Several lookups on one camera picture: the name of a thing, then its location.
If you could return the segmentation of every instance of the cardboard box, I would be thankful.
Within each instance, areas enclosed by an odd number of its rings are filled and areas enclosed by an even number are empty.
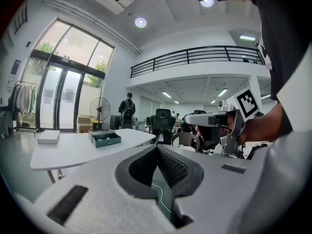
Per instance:
[[[77,124],[77,133],[88,133],[89,130],[93,130],[93,125],[91,123],[89,124]]]
[[[89,116],[78,116],[78,124],[90,124],[91,118]]]

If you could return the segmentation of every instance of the floor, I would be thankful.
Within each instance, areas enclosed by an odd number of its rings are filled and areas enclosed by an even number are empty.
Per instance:
[[[11,192],[21,194],[31,202],[52,182],[45,171],[33,171],[30,160],[37,144],[33,133],[17,132],[0,139],[0,172]]]

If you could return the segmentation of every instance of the light fixture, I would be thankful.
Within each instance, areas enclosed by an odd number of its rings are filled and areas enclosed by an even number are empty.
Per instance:
[[[162,92],[166,97],[171,98],[171,96],[169,94],[167,94],[166,92]]]
[[[225,94],[225,92],[228,91],[227,88],[223,89],[222,92],[218,95],[219,97],[223,96]]]
[[[211,7],[214,4],[214,0],[203,0],[203,1],[200,1],[200,3],[204,7]]]
[[[249,41],[255,41],[255,37],[249,37],[249,36],[240,36],[243,40],[249,40]]]
[[[266,99],[266,98],[269,98],[269,97],[271,97],[271,95],[261,97],[261,99]]]
[[[147,22],[144,18],[137,18],[135,21],[135,24],[138,28],[144,28],[146,26]]]

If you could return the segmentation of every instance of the white table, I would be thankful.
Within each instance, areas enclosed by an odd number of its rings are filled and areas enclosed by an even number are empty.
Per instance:
[[[89,134],[60,134],[57,144],[38,144],[33,152],[30,167],[36,171],[48,171],[51,181],[54,178],[51,170],[60,170],[82,165],[83,163],[141,145],[155,135],[132,129],[115,130],[121,137],[121,143],[95,148],[89,140]]]

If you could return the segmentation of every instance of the clothing rack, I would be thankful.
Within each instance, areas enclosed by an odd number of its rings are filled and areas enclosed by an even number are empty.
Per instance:
[[[22,81],[22,80],[18,80],[16,83],[15,83],[15,86],[17,84],[21,84],[21,83],[26,83],[26,84],[30,84],[31,85],[31,89],[33,89],[33,85],[34,86],[37,86],[37,95],[38,95],[38,91],[39,91],[39,86],[38,84],[36,83],[31,83],[31,82],[26,82],[26,81]],[[34,133],[34,136],[36,137],[36,133],[38,132],[39,133],[39,129],[38,128],[30,128],[30,127],[22,127],[22,126],[19,126],[19,117],[17,117],[16,119],[16,127],[14,127],[13,129],[16,130],[16,131],[22,131],[22,132],[31,132],[31,133]]]

